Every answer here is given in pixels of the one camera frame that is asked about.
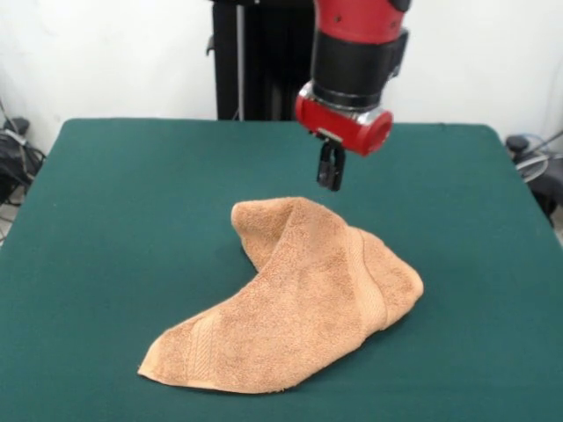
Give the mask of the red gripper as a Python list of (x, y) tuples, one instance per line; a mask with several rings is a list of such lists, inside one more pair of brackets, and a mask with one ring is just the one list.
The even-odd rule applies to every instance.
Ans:
[(366, 112), (353, 112), (334, 108), (314, 96), (312, 82), (298, 92), (295, 105), (296, 119), (323, 143), (319, 161), (317, 182), (338, 192), (341, 187), (346, 163), (346, 150), (360, 156), (368, 156), (387, 140), (392, 124), (392, 113), (381, 107)]

